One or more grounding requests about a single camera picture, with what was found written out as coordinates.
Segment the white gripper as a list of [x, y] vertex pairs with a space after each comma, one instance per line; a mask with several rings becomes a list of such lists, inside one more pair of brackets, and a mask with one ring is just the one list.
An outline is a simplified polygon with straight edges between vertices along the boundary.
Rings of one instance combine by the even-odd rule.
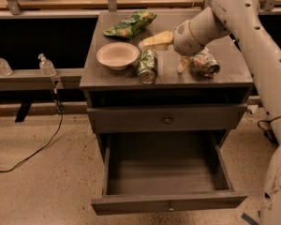
[[179, 73], [183, 73], [191, 63], [191, 57], [205, 48], [195, 31], [193, 20], [186, 20], [178, 25], [173, 33], [164, 31], [152, 37], [148, 37], [139, 43], [141, 50], [166, 50], [173, 42], [174, 50], [183, 55], [177, 67]]

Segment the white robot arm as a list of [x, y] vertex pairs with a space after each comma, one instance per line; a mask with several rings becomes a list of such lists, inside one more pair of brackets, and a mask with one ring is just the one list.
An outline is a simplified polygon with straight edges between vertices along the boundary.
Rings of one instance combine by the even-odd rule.
[[174, 46], [182, 56], [199, 53], [211, 41], [232, 34], [238, 40], [263, 108], [278, 141], [267, 170], [260, 225], [281, 225], [281, 49], [259, 20], [258, 0], [212, 0], [194, 18], [140, 42], [141, 49]]

